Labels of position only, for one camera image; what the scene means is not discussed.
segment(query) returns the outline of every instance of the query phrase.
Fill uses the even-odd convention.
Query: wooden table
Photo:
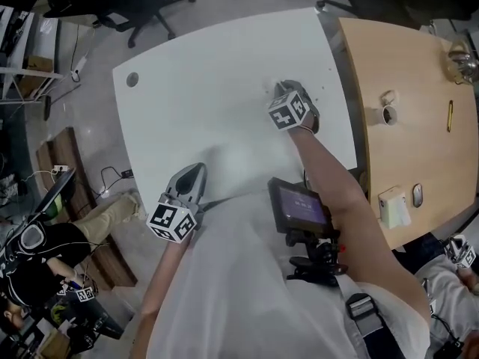
[[[478,177],[478,119],[472,87],[449,82],[441,56],[450,43],[409,28],[340,19],[364,109],[369,198],[379,218],[378,194],[400,185],[412,223],[390,230],[391,248],[424,235],[471,206]],[[398,122],[374,124],[387,90],[399,92]],[[451,132],[448,105],[454,101]],[[424,203],[412,206],[412,187]]]
[[[138,84],[127,84],[138,73]],[[323,27],[313,8],[246,17],[201,29],[113,71],[121,128],[147,211],[171,176],[205,162],[205,201],[266,189],[271,177],[302,180],[302,164],[266,112],[275,81],[295,79],[321,113],[317,137],[356,167],[350,117]]]

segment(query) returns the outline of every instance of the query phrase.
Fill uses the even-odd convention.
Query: cup
[[[393,126],[397,123],[397,110],[393,105],[385,105],[381,109],[376,110],[379,123]]]

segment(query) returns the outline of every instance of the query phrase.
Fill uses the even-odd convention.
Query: floor
[[[311,7],[315,1],[197,0],[194,4],[185,2],[167,7],[162,10],[162,13],[177,34],[181,35],[244,16]],[[76,34],[76,25],[62,24],[58,44],[58,68],[60,73],[67,73],[70,70]],[[121,34],[108,28],[99,28],[95,32],[91,28],[79,28],[79,42],[73,65],[78,62],[82,55],[88,52],[88,62],[81,74],[81,87],[57,101],[52,107],[51,117],[46,122],[42,120],[43,111],[39,106],[32,105],[25,110],[28,147],[31,151],[34,170],[37,170],[34,151],[42,142],[54,137],[66,126],[73,126],[76,131],[88,180],[95,191],[103,189],[100,177],[102,168],[113,166],[118,171],[130,168],[115,103],[112,69],[145,50],[164,43],[167,37],[166,30],[155,19],[139,35],[134,49],[129,49],[126,46],[128,37],[129,32]],[[51,92],[52,98],[59,97],[75,86],[76,84],[68,77]],[[353,98],[348,93],[347,98],[351,98],[352,103],[350,116],[352,119],[358,120],[359,116],[357,116],[357,112],[354,112]],[[356,136],[356,142],[357,145],[360,145],[360,135]],[[108,171],[105,177],[108,185],[115,179],[115,174]],[[116,184],[109,194],[134,187],[135,180],[123,180]],[[453,221],[453,224],[446,226],[444,230],[439,232],[450,233],[455,230],[457,225],[462,224],[473,210],[474,208],[471,208]],[[135,288],[116,288],[114,291],[127,307],[136,311],[162,254],[164,244],[139,222],[122,225],[114,231],[113,236],[138,278],[138,285]],[[133,320],[121,341],[108,338],[100,339],[93,350],[84,354],[84,358],[102,358],[106,355],[111,358],[127,358],[128,348],[135,333],[135,326],[136,321]]]

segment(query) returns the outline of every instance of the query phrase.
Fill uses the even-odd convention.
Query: shoe
[[[141,202],[141,196],[138,190],[128,191],[124,195],[136,204],[135,212],[132,214],[132,216],[136,217],[140,221],[146,221],[148,214],[143,206],[143,202]]]

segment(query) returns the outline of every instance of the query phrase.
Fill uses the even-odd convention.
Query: person
[[[21,262],[15,272],[2,281],[0,328],[11,334],[23,326],[26,307],[42,307],[62,287],[61,282],[89,286],[91,282],[74,267],[99,247],[113,226],[131,217],[144,218],[137,193],[122,194],[114,202],[98,206],[73,223],[39,225],[46,242],[41,257]]]
[[[428,280],[435,312],[426,358],[446,343],[459,341],[464,359],[479,359],[479,280],[472,270],[459,269],[445,255],[444,245],[428,233],[394,251],[397,260],[421,282]]]
[[[359,184],[313,126],[309,112],[288,132],[341,231],[346,249],[339,260],[376,301],[404,357],[422,359],[429,346],[425,291],[394,258]],[[213,207],[188,237],[165,248],[144,295],[131,359],[360,358],[340,290],[285,280],[293,271],[289,258],[305,248],[285,245],[267,191]]]

